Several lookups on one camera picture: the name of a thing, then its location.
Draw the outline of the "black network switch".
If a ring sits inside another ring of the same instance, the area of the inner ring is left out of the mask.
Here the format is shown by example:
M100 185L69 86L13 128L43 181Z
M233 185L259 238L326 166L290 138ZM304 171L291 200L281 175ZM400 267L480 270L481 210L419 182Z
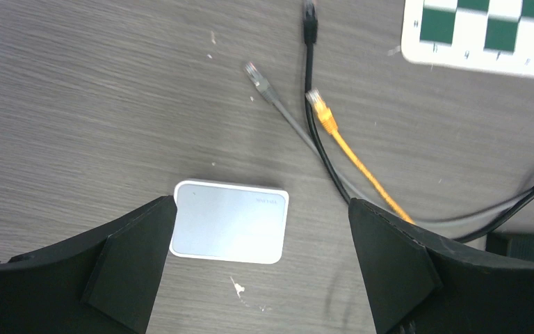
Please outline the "black network switch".
M485 250L497 255L534 262L534 234L491 232L487 235Z

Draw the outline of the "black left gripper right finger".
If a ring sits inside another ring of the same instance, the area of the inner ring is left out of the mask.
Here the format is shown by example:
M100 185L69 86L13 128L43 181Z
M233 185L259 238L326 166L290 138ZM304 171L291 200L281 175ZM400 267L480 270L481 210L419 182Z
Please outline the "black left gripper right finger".
M348 207L377 333L534 333L534 262L478 250L362 199Z

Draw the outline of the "small white grey hub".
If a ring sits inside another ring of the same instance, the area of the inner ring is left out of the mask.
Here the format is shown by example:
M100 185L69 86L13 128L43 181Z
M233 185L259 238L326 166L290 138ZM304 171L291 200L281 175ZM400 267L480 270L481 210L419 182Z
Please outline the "small white grey hub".
M289 194L283 189L188 179L174 187L170 251L177 257L274 264L282 257Z

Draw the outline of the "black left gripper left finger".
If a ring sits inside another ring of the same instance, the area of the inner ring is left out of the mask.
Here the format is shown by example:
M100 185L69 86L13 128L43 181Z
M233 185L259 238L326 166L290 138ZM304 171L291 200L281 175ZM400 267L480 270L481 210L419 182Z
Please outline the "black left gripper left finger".
M0 333L145 333L176 213L161 196L0 262Z

